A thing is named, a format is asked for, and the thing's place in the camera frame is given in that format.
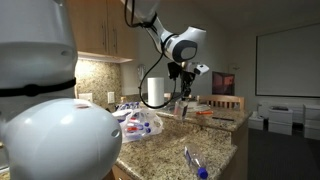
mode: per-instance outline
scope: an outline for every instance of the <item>electrical outlet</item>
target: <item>electrical outlet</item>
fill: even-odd
[[[80,93],[78,97],[79,99],[84,99],[92,102],[92,93]]]
[[[114,92],[108,92],[108,104],[114,103]]]

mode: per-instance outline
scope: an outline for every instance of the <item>ceiling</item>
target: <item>ceiling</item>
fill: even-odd
[[[320,22],[320,0],[192,0],[226,30],[310,19]]]

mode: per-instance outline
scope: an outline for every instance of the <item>wooden chair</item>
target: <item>wooden chair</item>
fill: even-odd
[[[244,98],[225,95],[199,95],[198,104],[207,104],[212,107],[244,110]]]

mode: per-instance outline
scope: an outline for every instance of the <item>dark floor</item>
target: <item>dark floor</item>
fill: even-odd
[[[320,180],[320,141],[249,129],[249,180]]]

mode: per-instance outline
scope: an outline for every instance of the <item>tile backsplash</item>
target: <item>tile backsplash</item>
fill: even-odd
[[[93,102],[114,111],[121,97],[120,64],[78,59],[76,92],[92,93]],[[108,104],[108,92],[114,92],[115,103]]]

